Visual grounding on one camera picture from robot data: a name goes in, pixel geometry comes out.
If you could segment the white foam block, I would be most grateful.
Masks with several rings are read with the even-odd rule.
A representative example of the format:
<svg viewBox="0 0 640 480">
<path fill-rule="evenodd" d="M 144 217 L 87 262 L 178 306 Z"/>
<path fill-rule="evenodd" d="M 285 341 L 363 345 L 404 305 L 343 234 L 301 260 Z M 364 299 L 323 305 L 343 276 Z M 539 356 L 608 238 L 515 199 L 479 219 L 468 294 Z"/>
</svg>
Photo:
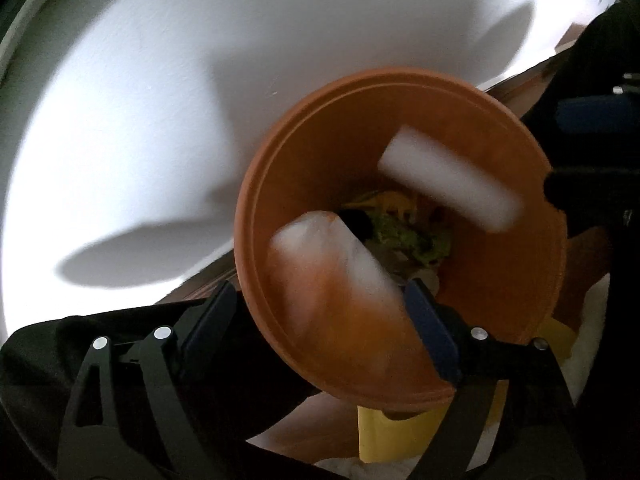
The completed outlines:
<svg viewBox="0 0 640 480">
<path fill-rule="evenodd" d="M 523 209 L 521 199 L 496 178 L 409 127 L 387 144 L 378 170 L 489 233 L 510 229 Z"/>
</svg>

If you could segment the green snack bag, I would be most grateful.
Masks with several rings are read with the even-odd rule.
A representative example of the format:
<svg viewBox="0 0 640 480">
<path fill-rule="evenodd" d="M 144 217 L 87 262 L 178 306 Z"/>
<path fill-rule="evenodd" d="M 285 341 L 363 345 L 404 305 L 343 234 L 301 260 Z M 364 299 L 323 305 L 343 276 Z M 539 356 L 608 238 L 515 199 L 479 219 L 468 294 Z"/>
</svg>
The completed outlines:
<svg viewBox="0 0 640 480">
<path fill-rule="evenodd" d="M 439 286 L 438 271 L 451 250 L 446 209 L 422 210 L 414 193 L 380 191 L 360 196 L 336 213 L 398 285 L 420 278 Z"/>
</svg>

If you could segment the orange white snack bag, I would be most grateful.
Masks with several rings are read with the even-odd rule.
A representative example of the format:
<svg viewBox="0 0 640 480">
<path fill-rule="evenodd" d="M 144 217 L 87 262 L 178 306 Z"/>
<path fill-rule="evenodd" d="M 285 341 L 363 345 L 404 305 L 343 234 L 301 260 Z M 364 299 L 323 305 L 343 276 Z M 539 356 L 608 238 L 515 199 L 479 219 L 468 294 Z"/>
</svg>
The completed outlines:
<svg viewBox="0 0 640 480">
<path fill-rule="evenodd" d="M 388 372 L 402 327 L 400 289 L 343 220 L 303 214 L 271 237 L 267 263 L 301 352 L 359 375 Z"/>
</svg>

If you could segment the orange plastic trash bin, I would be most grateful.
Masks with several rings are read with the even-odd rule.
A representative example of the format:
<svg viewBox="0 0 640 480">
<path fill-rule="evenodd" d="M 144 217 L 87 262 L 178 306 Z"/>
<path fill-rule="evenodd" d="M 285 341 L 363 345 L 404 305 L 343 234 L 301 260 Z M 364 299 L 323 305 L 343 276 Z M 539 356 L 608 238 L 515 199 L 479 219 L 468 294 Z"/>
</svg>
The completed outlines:
<svg viewBox="0 0 640 480">
<path fill-rule="evenodd" d="M 510 110 L 454 78 L 368 70 L 275 125 L 236 206 L 235 264 L 260 332 L 314 386 L 386 412 L 451 399 L 408 317 L 414 278 L 512 344 L 553 311 L 565 219 Z"/>
</svg>

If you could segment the yellow box under bin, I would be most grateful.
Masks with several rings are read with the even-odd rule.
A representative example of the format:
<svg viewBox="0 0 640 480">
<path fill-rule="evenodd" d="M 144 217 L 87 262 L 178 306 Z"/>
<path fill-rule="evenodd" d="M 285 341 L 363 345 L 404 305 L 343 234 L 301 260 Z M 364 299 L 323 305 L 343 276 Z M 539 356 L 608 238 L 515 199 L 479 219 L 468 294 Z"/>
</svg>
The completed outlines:
<svg viewBox="0 0 640 480">
<path fill-rule="evenodd" d="M 498 382 L 484 430 L 468 469 L 483 465 L 494 445 L 509 383 Z M 421 455 L 431 443 L 450 403 L 438 404 L 409 418 L 395 420 L 372 408 L 358 408 L 359 458 L 365 463 L 390 463 Z"/>
</svg>

